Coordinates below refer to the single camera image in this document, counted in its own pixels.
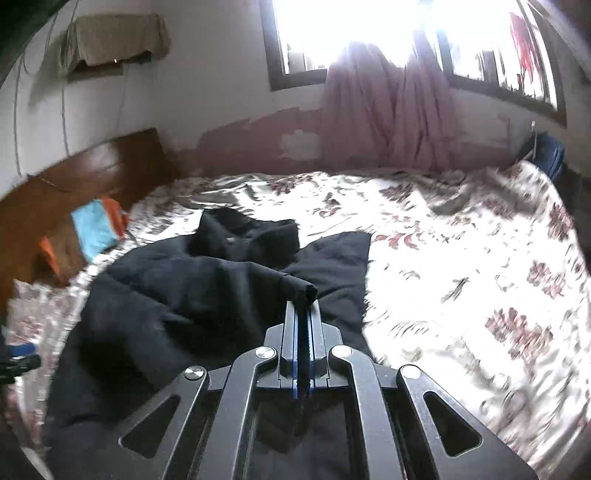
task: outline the black cloth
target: black cloth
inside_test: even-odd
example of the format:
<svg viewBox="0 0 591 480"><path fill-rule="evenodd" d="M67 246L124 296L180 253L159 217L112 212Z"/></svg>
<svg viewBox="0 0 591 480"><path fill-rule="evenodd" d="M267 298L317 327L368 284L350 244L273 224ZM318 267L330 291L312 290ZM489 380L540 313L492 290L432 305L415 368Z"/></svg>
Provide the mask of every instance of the black cloth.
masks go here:
<svg viewBox="0 0 591 480"><path fill-rule="evenodd" d="M224 208L206 211L193 235L117 260L93 282L53 377L44 444L54 476L71 478L72 462L187 366L220 368L262 345L267 328L283 321L286 300L301 308L317 298L323 321L369 354L361 334L369 241L367 233L340 233L299 250L293 220L263 222ZM319 414L326 446L339 445L337 470L347 455L341 417ZM311 445L324 436L313 433ZM261 458L273 455L261 448ZM299 461L317 457L304 452ZM285 470L277 458L259 476Z"/></svg>

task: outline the mattress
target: mattress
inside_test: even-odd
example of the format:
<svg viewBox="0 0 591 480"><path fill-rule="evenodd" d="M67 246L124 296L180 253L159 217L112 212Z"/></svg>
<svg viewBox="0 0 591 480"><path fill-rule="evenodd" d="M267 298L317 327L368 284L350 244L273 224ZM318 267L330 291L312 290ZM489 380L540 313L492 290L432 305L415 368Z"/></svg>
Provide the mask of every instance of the mattress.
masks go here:
<svg viewBox="0 0 591 480"><path fill-rule="evenodd" d="M190 178L130 211L129 234L65 289L15 282L8 339L43 366L9 390L9 416L43 457L45 400L92 279L124 253L192 233L203 209L295 219L303 247L372 234L364 335L377 361L420 366L547 479L589 421L589 273L549 179L521 162L440 177L355 172Z"/></svg>

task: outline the black tool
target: black tool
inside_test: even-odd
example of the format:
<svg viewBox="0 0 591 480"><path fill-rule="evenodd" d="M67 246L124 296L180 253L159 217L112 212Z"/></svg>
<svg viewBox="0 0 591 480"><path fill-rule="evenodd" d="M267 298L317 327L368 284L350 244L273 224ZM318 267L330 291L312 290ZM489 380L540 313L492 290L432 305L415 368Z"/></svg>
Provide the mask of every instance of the black tool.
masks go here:
<svg viewBox="0 0 591 480"><path fill-rule="evenodd" d="M273 415L258 395L282 396L291 421L261 427ZM109 480L248 479L255 437L289 450L307 406L325 395L340 397L347 409L352 478L537 479L421 369L396 371L342 345L317 303L302 313L288 303L284 323L231 366L187 368L74 469L79 478Z"/></svg>

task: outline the screw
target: screw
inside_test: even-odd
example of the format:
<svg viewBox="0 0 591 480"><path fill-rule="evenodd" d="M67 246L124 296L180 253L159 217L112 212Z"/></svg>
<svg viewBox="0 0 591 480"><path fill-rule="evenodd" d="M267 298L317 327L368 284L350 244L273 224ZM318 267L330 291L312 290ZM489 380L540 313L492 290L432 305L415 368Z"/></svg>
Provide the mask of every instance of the screw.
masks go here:
<svg viewBox="0 0 591 480"><path fill-rule="evenodd" d="M347 358L349 355L353 353L351 347L346 345L334 346L331 351L333 355L338 358Z"/></svg>
<svg viewBox="0 0 591 480"><path fill-rule="evenodd" d="M275 349L270 346L260 346L255 350L255 355L258 358L269 359L275 356Z"/></svg>
<svg viewBox="0 0 591 480"><path fill-rule="evenodd" d="M185 370L187 380L199 380L205 374L205 370L197 365L193 365Z"/></svg>
<svg viewBox="0 0 591 480"><path fill-rule="evenodd" d="M417 379L421 376L421 371L414 365L404 365L402 368L402 374L406 378Z"/></svg>

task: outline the brown cloth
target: brown cloth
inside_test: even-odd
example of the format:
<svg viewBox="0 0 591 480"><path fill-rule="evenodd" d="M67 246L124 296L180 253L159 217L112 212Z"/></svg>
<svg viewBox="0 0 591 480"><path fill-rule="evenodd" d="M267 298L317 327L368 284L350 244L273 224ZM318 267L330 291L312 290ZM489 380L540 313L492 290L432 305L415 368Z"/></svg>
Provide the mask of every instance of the brown cloth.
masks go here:
<svg viewBox="0 0 591 480"><path fill-rule="evenodd" d="M104 14L78 17L61 48L60 70L68 74L80 62L88 66L127 60L149 51L164 57L170 40L158 15Z"/></svg>

